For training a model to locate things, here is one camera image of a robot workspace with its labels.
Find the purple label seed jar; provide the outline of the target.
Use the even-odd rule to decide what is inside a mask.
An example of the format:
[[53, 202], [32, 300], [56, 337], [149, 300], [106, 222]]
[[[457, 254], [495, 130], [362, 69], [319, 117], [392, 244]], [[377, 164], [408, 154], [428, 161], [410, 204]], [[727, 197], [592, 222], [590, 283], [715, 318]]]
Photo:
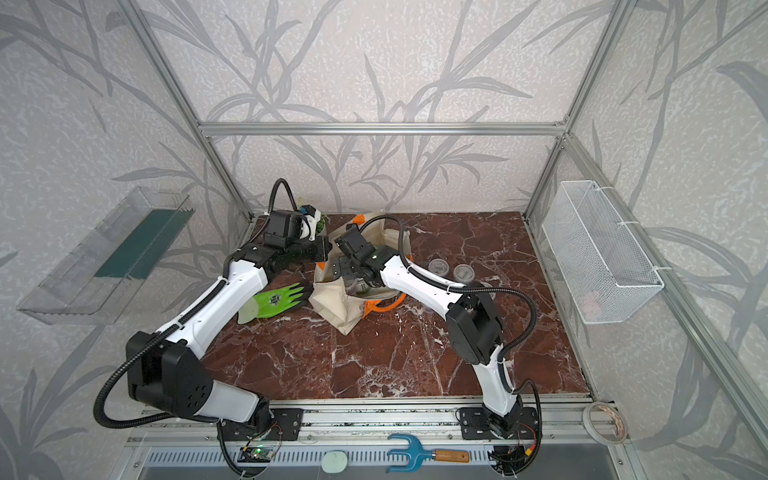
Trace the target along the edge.
[[435, 258], [429, 262], [428, 270], [439, 277], [446, 278], [450, 271], [450, 266], [445, 259]]

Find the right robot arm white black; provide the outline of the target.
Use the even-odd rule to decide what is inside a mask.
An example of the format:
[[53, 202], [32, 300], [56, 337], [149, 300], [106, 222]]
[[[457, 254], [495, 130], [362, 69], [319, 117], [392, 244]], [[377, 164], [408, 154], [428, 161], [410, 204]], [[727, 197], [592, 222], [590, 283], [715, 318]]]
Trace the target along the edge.
[[371, 286], [404, 293], [445, 321], [452, 348], [473, 366], [490, 416], [509, 420], [520, 410], [510, 376], [503, 370], [501, 315], [489, 293], [448, 282], [401, 259], [388, 246], [365, 247], [343, 257], [356, 277]]

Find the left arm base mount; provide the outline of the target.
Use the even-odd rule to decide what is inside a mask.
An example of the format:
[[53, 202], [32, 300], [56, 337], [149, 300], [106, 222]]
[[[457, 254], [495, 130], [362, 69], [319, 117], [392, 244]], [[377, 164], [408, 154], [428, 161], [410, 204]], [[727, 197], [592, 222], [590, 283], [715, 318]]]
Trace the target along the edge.
[[266, 440], [296, 441], [302, 426], [304, 410], [301, 408], [275, 408], [269, 414], [260, 414], [255, 422], [225, 421], [221, 427], [225, 442]]

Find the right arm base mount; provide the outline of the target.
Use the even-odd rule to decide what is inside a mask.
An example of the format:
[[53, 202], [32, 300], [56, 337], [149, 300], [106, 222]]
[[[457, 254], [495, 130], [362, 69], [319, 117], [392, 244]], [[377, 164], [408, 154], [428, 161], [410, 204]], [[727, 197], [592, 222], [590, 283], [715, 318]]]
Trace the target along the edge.
[[506, 434], [491, 428], [489, 414], [483, 407], [462, 407], [455, 413], [463, 440], [533, 441], [538, 437], [540, 415], [535, 407], [523, 407], [519, 420]]

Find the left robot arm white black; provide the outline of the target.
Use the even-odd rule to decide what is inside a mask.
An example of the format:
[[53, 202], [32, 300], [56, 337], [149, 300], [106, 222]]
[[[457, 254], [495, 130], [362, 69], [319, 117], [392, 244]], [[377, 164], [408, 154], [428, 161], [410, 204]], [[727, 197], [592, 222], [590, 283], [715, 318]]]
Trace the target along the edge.
[[273, 423], [269, 401], [214, 379], [202, 358], [219, 332], [247, 301], [292, 265], [323, 262], [331, 242], [325, 235], [284, 247], [249, 243], [227, 258], [224, 272], [194, 305], [153, 334], [139, 332], [126, 345], [132, 358], [166, 329], [175, 329], [127, 371], [129, 396], [171, 416], [225, 420], [262, 431]]

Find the green label seed jar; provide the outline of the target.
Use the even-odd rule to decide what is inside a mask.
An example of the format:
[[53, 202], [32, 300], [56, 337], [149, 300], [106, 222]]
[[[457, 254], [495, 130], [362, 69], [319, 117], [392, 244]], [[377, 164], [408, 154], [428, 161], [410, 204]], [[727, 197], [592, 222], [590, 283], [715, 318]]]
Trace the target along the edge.
[[463, 285], [471, 285], [476, 279], [476, 273], [472, 266], [459, 264], [453, 269], [453, 279]]

